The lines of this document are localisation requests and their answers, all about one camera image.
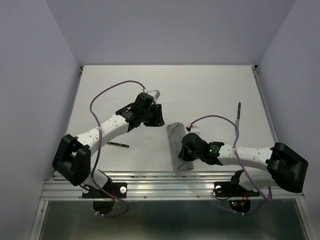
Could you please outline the grey cloth napkin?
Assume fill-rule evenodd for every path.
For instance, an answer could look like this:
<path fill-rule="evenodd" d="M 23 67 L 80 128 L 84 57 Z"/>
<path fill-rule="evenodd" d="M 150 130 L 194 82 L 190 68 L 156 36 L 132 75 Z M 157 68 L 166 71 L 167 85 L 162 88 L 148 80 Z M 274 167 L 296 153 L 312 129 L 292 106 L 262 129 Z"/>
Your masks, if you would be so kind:
<path fill-rule="evenodd" d="M 181 122 L 174 122 L 166 126 L 167 138 L 169 143 L 171 164 L 173 171 L 191 171 L 194 169 L 194 164 L 192 161 L 185 161 L 179 158 L 179 153 L 181 152 L 182 138 L 186 135 L 185 126 Z"/>

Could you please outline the black handled knife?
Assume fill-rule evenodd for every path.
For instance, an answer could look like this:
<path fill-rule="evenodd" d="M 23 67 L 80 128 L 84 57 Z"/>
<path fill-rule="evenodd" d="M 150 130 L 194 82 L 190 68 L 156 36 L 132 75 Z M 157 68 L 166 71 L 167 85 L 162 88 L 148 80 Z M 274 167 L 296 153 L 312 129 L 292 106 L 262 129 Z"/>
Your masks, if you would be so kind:
<path fill-rule="evenodd" d="M 239 125 L 240 125 L 241 107 L 242 107 L 242 103 L 239 102 L 239 103 L 238 103 L 238 106 L 237 106 L 237 117 L 236 117 L 236 121 L 235 121 L 235 125 L 236 125 L 237 127 L 239 127 Z"/>

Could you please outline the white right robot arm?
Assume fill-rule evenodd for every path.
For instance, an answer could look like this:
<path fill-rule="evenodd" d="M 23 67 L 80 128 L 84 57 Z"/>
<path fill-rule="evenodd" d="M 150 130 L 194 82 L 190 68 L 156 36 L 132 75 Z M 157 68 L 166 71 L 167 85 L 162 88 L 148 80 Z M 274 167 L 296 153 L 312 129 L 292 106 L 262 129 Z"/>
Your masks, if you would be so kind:
<path fill-rule="evenodd" d="M 271 148 L 234 148 L 223 142 L 207 143 L 195 133 L 182 138 L 178 157 L 186 162 L 201 160 L 208 165 L 245 167 L 235 172 L 230 181 L 218 181 L 219 197 L 240 197 L 253 190 L 280 187 L 301 193 L 309 163 L 283 143 Z"/>

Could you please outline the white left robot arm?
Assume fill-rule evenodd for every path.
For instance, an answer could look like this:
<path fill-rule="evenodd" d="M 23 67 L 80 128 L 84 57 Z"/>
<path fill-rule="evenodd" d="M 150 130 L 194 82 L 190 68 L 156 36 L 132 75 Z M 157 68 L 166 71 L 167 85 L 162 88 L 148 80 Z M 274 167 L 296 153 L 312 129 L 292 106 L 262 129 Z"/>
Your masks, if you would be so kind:
<path fill-rule="evenodd" d="M 165 122 L 162 106 L 157 103 L 158 90 L 140 93 L 134 103 L 116 111 L 111 118 L 97 127 L 72 136 L 65 135 L 57 148 L 52 167 L 72 185 L 88 185 L 100 197 L 111 193 L 111 179 L 96 166 L 91 166 L 91 157 L 101 152 L 101 148 L 131 130 L 144 124 L 146 127 L 162 127 Z"/>

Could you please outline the black handled fork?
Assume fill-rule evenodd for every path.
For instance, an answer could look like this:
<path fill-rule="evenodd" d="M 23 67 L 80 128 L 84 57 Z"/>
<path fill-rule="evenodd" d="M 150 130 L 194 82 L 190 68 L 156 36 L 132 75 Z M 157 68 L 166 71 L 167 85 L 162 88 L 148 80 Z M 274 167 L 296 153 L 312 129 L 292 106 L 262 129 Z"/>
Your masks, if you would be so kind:
<path fill-rule="evenodd" d="M 117 147 L 122 147 L 122 148 L 129 148 L 130 146 L 127 144 L 122 144 L 122 143 L 117 143 L 117 142 L 107 142 L 108 145 L 111 146 L 117 146 Z"/>

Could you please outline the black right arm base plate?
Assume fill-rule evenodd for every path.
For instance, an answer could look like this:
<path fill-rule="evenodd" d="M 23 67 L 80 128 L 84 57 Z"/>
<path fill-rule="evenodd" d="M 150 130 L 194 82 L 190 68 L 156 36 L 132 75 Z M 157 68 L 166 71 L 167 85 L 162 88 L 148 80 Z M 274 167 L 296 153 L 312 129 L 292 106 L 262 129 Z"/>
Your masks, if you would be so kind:
<path fill-rule="evenodd" d="M 235 198 L 235 197 L 259 197 L 260 194 L 253 190 L 246 190 L 239 184 L 232 184 L 230 181 L 214 182 L 213 194 L 218 198 Z"/>

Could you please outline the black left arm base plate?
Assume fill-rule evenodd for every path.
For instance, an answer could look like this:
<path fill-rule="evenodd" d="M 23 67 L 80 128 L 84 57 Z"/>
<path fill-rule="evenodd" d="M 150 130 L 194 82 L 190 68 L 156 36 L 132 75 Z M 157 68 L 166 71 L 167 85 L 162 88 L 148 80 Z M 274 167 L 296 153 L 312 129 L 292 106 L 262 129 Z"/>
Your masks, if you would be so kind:
<path fill-rule="evenodd" d="M 82 189 L 83 199 L 104 199 L 111 198 L 109 195 L 113 195 L 117 198 L 125 199 L 127 197 L 128 184 L 126 182 L 108 182 L 103 190 L 109 195 L 105 194 L 100 189 L 93 186 L 85 185 L 85 189 Z"/>

